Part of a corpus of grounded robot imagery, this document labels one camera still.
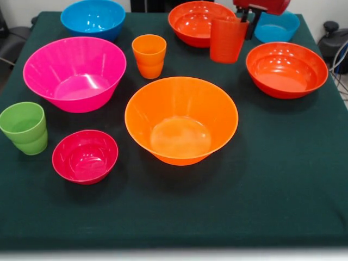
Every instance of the red bowl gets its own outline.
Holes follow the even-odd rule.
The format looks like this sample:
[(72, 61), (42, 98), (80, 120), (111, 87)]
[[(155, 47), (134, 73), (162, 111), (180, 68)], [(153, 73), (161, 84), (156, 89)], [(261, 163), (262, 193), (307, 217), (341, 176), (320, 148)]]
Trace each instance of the red bowl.
[(327, 80), (325, 62), (294, 43), (270, 42), (248, 54), (246, 67), (257, 87), (279, 99), (295, 99), (320, 88)]
[(119, 149), (110, 135), (98, 130), (82, 130), (58, 143), (52, 164), (62, 178), (91, 185), (107, 176), (118, 155)]
[(192, 1), (173, 8), (168, 16), (169, 25), (186, 44), (194, 47), (210, 46), (210, 29), (214, 17), (234, 16), (233, 11), (221, 4)]

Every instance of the bowl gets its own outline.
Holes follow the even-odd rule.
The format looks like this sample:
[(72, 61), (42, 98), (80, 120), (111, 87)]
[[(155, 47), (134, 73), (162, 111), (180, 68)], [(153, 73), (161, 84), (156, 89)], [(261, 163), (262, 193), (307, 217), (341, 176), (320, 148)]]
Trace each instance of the bowl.
[(325, 62), (294, 43), (272, 42), (248, 54), (246, 67), (256, 86), (280, 99), (294, 99), (320, 88), (328, 77)]
[(255, 36), (261, 42), (288, 42), (299, 27), (300, 19), (289, 11), (280, 16), (262, 13)]
[(93, 36), (114, 41), (126, 17), (125, 9), (110, 0), (84, 0), (68, 6), (60, 16), (72, 36)]
[(109, 101), (125, 70), (126, 57), (116, 45), (81, 36), (38, 49), (24, 65), (23, 77), (31, 91), (58, 108), (86, 113)]
[(119, 149), (105, 132), (82, 130), (64, 139), (53, 151), (52, 164), (64, 179), (81, 185), (101, 181), (114, 167)]
[(192, 1), (173, 8), (168, 16), (169, 25), (186, 44), (194, 47), (210, 46), (210, 29), (215, 17), (233, 16), (233, 11), (221, 4)]
[(197, 163), (234, 135), (238, 112), (232, 99), (205, 80), (170, 77), (153, 81), (129, 100), (126, 127), (141, 147), (165, 163)]

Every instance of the dark green tablecloth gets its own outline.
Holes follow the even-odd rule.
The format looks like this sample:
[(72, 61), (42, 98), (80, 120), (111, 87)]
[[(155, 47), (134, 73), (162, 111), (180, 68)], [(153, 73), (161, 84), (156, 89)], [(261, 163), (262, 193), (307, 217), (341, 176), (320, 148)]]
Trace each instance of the dark green tablecloth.
[[(208, 80), (238, 107), (233, 139), (199, 164), (166, 165), (126, 131), (127, 101), (149, 82), (130, 45), (148, 33), (167, 40), (161, 77)], [(47, 149), (33, 157), (0, 135), (0, 249), (348, 245), (348, 113), (331, 79), (304, 98), (277, 100), (246, 71), (256, 39), (244, 44), (236, 64), (216, 64), (208, 49), (176, 38), (167, 14), (127, 14), (115, 43), (128, 66), (114, 96), (97, 111), (69, 114), (22, 78), (35, 50), (67, 36), (59, 13), (42, 13), (0, 97), (1, 110), (40, 103), (49, 132)], [(302, 17), (293, 42), (318, 52)], [(111, 134), (120, 149), (110, 175), (89, 187), (63, 180), (51, 164), (56, 144), (81, 129)]]

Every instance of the light blue bowl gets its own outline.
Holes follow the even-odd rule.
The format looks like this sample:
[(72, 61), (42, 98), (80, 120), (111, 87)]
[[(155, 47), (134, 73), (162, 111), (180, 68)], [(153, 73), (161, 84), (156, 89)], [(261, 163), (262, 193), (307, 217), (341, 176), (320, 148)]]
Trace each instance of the light blue bowl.
[(83, 0), (68, 6), (60, 16), (72, 36), (93, 36), (113, 42), (126, 17), (124, 8), (111, 0)]
[(261, 42), (289, 42), (299, 26), (299, 18), (289, 11), (280, 16), (262, 13), (255, 36)]

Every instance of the orange bowl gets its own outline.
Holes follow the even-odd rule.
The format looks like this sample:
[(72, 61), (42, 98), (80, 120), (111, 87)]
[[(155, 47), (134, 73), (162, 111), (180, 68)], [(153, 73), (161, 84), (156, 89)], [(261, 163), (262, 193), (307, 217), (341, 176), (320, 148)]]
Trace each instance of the orange bowl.
[(327, 80), (325, 62), (294, 43), (271, 42), (248, 54), (246, 67), (257, 87), (279, 99), (294, 99), (320, 88)]
[(222, 148), (238, 125), (238, 112), (222, 89), (205, 80), (170, 77), (145, 85), (129, 100), (129, 134), (158, 159), (197, 163)]
[(212, 19), (220, 16), (235, 17), (235, 14), (221, 4), (192, 1), (173, 8), (168, 21), (176, 35), (186, 44), (209, 47)]

